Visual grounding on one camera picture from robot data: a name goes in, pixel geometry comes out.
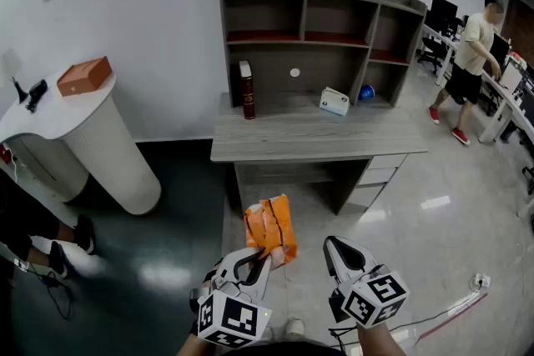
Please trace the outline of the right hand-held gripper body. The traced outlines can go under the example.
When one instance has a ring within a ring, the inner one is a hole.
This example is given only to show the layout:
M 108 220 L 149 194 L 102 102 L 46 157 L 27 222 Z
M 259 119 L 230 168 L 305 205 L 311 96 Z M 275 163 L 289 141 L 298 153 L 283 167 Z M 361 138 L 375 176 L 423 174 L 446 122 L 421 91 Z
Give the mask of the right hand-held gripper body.
M 365 329 L 395 317 L 410 296 L 410 290 L 396 271 L 384 265 L 341 282 L 329 297 L 337 323 L 348 318 Z

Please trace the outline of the orange snack bag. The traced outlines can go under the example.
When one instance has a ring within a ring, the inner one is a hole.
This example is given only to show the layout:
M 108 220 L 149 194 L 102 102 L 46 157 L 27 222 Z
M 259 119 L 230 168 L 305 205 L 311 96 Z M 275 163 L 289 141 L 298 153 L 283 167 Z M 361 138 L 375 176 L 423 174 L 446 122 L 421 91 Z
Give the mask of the orange snack bag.
M 297 242 L 290 216 L 290 202 L 285 194 L 262 199 L 250 205 L 243 216 L 248 248 L 262 250 L 260 258 L 271 257 L 270 270 L 276 270 L 297 256 Z

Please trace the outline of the person's left forearm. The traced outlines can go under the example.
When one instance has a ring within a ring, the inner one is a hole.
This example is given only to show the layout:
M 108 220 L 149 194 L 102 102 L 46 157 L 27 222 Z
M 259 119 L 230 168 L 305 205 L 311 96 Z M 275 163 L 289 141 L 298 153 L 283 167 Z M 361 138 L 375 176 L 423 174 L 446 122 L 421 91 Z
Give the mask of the person's left forearm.
M 176 356 L 214 356 L 215 350 L 213 343 L 191 333 Z

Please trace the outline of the person's right forearm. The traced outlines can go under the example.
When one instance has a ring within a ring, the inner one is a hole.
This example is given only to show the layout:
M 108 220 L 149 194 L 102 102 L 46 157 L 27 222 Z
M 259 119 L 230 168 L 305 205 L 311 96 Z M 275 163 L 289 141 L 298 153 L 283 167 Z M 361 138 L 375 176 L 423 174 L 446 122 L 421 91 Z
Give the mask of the person's right forearm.
M 363 356 L 406 356 L 385 323 L 357 330 Z

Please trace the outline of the grey wooden desk hutch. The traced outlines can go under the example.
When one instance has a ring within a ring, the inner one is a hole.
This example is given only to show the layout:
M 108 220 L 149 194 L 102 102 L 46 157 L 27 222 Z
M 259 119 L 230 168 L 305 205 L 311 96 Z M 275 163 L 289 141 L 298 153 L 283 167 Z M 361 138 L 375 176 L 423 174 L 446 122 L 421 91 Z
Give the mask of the grey wooden desk hutch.
M 420 0 L 219 0 L 229 89 L 211 158 L 234 167 L 243 205 L 252 187 L 316 183 L 333 212 L 362 213 L 406 158 L 427 145 L 399 108 L 421 39 Z M 239 62 L 248 60 L 254 119 L 244 118 Z M 290 70 L 298 68 L 297 78 Z M 359 101 L 363 85 L 375 89 Z M 320 108 L 345 94 L 345 116 Z

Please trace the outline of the black computer monitor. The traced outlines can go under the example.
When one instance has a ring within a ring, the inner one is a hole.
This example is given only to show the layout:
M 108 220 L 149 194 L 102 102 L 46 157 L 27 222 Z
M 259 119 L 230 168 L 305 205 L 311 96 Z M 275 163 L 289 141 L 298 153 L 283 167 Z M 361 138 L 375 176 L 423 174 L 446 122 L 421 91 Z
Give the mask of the black computer monitor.
M 502 68 L 506 61 L 506 56 L 509 53 L 510 45 L 508 41 L 501 35 L 495 33 L 493 43 L 491 45 L 490 53 L 495 58 L 499 67 Z
M 426 24 L 437 32 L 444 32 L 456 20 L 458 7 L 447 0 L 432 0 Z

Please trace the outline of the red floor tape strip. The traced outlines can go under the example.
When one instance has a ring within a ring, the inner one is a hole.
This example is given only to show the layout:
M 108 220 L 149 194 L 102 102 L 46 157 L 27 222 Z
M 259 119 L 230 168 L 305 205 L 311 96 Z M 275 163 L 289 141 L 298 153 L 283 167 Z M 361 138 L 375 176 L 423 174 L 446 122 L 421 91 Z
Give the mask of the red floor tape strip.
M 452 323 L 454 320 L 458 319 L 461 315 L 471 310 L 473 307 L 475 307 L 480 301 L 483 301 L 485 298 L 487 298 L 488 292 L 480 293 L 478 292 L 475 297 L 466 300 L 464 303 L 459 304 L 457 307 L 452 308 L 451 310 L 447 311 L 447 317 L 442 319 L 438 324 L 434 325 L 432 328 L 427 329 L 423 333 L 421 333 L 418 337 L 418 341 L 427 338 L 434 334 L 435 332 L 439 331 L 440 329 L 444 328 L 448 324 Z

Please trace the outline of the white power strip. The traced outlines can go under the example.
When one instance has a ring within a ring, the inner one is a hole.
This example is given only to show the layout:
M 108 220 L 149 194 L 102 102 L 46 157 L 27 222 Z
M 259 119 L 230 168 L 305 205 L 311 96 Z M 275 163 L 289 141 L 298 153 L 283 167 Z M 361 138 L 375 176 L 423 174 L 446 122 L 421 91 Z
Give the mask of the white power strip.
M 491 277 L 485 273 L 475 273 L 470 281 L 470 288 L 473 292 L 480 292 L 491 285 Z

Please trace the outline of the white and blue tissue pack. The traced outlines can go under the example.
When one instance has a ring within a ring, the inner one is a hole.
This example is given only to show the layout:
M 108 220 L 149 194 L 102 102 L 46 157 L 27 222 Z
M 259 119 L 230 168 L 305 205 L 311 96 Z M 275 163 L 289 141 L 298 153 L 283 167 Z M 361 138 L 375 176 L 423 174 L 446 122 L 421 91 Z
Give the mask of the white and blue tissue pack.
M 345 116 L 350 107 L 350 99 L 345 94 L 326 87 L 321 93 L 319 106 L 327 112 Z

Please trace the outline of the white ribbed round side table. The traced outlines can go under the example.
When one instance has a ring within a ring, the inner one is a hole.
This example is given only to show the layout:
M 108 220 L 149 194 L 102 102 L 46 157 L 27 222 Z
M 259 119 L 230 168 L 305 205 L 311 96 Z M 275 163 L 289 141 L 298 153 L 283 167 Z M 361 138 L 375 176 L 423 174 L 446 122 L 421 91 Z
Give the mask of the white ribbed round side table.
M 126 212 L 150 213 L 160 200 L 161 185 L 113 102 L 116 74 L 93 92 L 67 97 L 57 87 L 60 76 L 45 78 L 49 89 L 35 113 L 17 101 L 8 108 L 0 118 L 0 143 L 23 135 L 61 140 Z

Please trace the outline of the dark red hardcover book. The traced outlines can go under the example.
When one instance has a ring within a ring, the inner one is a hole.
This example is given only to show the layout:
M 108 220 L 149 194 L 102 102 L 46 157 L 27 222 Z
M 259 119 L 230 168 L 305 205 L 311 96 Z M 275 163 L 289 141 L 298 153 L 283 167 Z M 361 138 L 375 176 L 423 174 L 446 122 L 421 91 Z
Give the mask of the dark red hardcover book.
M 254 119 L 254 89 L 251 67 L 248 60 L 239 62 L 240 85 L 244 118 Z

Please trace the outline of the black office chair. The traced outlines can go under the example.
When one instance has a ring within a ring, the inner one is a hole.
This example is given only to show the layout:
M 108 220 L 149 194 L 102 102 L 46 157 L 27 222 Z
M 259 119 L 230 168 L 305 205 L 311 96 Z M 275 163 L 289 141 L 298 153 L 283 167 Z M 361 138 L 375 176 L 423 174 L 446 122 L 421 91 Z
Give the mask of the black office chair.
M 418 63 L 427 62 L 433 65 L 433 73 L 437 75 L 438 67 L 441 66 L 441 60 L 446 56 L 446 47 L 441 43 L 429 37 L 422 38 L 423 46 L 420 50 Z

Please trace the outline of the orange box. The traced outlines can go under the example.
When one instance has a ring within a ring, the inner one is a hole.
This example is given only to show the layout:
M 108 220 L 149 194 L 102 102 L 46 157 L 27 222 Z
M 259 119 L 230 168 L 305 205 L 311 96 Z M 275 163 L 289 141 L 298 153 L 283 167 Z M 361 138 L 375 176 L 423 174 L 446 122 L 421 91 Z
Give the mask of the orange box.
M 72 65 L 58 80 L 63 97 L 91 93 L 99 89 L 112 73 L 107 57 Z

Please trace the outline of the black handheld device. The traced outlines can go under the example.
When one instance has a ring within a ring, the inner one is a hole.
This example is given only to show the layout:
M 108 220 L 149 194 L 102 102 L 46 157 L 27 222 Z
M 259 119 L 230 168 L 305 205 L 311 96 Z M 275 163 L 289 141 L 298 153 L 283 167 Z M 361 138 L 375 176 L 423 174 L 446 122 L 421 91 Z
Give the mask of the black handheld device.
M 41 79 L 38 83 L 30 88 L 28 93 L 29 101 L 26 105 L 26 109 L 30 113 L 34 113 L 37 110 L 37 105 L 47 90 L 48 84 L 45 79 Z

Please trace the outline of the black stand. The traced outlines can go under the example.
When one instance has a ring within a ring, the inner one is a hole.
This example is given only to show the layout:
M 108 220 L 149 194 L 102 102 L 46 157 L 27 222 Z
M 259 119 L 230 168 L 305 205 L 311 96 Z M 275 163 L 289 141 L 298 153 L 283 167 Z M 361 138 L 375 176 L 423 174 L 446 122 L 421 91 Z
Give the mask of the black stand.
M 17 91 L 17 94 L 18 94 L 18 101 L 20 104 L 24 103 L 25 100 L 28 98 L 28 93 L 25 92 L 19 82 L 17 81 L 17 79 L 15 77 L 11 77 L 10 80 L 12 81 L 13 83 L 13 86 L 15 87 L 16 91 Z

